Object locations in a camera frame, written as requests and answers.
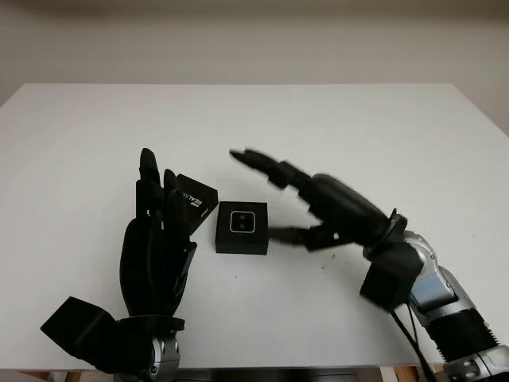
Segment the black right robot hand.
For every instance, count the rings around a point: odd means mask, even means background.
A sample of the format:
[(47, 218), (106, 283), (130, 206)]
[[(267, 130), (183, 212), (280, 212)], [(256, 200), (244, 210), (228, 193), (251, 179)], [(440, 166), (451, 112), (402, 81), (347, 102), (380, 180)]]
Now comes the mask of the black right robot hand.
[(275, 159), (256, 150), (231, 150), (230, 155), (245, 166), (267, 176), (279, 189), (293, 187), (308, 206), (308, 212), (320, 221), (311, 228), (271, 227), (268, 236), (280, 243), (303, 246), (317, 251), (346, 244), (366, 249), (399, 238), (407, 219), (394, 210), (386, 216), (368, 199), (334, 177), (316, 173), (313, 176), (287, 161)]

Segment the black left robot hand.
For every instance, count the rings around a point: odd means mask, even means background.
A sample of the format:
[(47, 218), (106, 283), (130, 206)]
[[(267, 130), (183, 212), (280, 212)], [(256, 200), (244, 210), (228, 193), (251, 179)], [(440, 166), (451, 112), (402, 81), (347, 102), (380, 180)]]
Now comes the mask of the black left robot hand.
[(187, 202), (172, 170), (161, 177), (152, 150), (140, 154), (135, 218), (120, 259), (122, 296), (131, 316), (173, 316), (181, 303), (197, 244), (190, 239)]

